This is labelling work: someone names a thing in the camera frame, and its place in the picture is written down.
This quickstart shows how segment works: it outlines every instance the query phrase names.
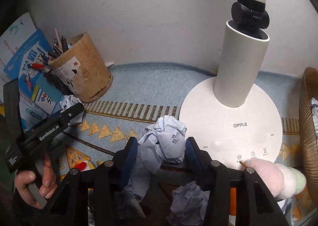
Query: white wall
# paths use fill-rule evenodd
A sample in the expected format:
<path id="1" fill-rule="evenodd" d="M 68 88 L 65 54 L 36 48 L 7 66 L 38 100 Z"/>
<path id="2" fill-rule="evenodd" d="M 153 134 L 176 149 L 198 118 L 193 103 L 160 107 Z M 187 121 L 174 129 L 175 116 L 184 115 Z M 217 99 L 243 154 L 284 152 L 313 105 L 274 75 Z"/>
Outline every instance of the white wall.
<path id="1" fill-rule="evenodd" d="M 104 61 L 176 61 L 215 71 L 236 0 L 20 0 L 52 42 L 88 31 Z M 271 41 L 262 70 L 318 68 L 318 14 L 309 0 L 267 0 Z"/>

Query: lamp base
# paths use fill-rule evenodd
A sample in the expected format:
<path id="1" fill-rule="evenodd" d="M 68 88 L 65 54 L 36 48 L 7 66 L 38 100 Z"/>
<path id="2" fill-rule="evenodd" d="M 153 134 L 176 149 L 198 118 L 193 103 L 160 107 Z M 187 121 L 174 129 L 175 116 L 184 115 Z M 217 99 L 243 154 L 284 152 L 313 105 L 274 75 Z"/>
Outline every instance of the lamp base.
<path id="1" fill-rule="evenodd" d="M 179 120 L 199 148 L 228 168 L 243 169 L 239 161 L 260 158 L 274 162 L 282 143 L 282 125 L 271 98 L 253 84 L 245 102 L 236 108 L 214 95 L 216 77 L 200 82 L 184 99 Z"/>

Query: wooden pen holder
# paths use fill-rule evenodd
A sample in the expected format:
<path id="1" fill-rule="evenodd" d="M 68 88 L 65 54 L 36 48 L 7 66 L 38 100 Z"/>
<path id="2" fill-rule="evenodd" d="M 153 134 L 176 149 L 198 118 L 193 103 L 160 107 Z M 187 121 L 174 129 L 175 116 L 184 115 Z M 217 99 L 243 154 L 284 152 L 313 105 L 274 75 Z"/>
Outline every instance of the wooden pen holder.
<path id="1" fill-rule="evenodd" d="M 72 47 L 48 65 L 84 103 L 96 101 L 112 84 L 112 75 L 88 33 L 71 39 Z"/>

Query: red object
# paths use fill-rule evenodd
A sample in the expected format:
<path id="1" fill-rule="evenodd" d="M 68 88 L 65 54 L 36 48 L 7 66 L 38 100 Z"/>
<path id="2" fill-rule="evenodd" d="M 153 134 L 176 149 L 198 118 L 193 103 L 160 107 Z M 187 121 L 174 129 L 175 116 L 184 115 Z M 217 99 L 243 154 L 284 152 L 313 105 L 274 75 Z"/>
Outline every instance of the red object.
<path id="1" fill-rule="evenodd" d="M 74 166 L 74 168 L 79 169 L 80 171 L 82 171 L 83 169 L 85 169 L 85 167 L 86 167 L 86 162 L 81 162 L 81 163 L 76 164 L 76 165 Z"/>
<path id="2" fill-rule="evenodd" d="M 33 64 L 28 64 L 29 67 L 31 67 L 32 69 L 41 69 L 41 68 L 45 68 L 45 65 L 42 64 L 37 64 L 37 63 L 33 63 Z"/>

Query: silver bolt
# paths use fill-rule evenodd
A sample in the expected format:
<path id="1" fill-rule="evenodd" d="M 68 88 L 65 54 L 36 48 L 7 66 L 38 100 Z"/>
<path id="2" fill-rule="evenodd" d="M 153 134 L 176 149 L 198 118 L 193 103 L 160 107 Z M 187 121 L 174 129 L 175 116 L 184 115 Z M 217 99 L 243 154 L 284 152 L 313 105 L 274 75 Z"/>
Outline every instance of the silver bolt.
<path id="1" fill-rule="evenodd" d="M 77 168 L 73 168 L 70 170 L 71 175 L 76 175 L 78 172 L 79 172 L 79 170 Z"/>
<path id="2" fill-rule="evenodd" d="M 255 169 L 253 169 L 252 167 L 247 167 L 246 168 L 246 171 L 249 173 L 249 174 L 253 174 L 255 172 Z"/>
<path id="3" fill-rule="evenodd" d="M 104 163 L 104 165 L 105 165 L 106 167 L 112 167 L 112 165 L 114 165 L 114 162 L 113 162 L 112 160 L 108 160 L 108 161 L 106 161 L 106 162 Z"/>
<path id="4" fill-rule="evenodd" d="M 213 160 L 213 161 L 211 161 L 211 165 L 214 167 L 218 167 L 218 166 L 220 166 L 220 162 L 217 160 Z"/>

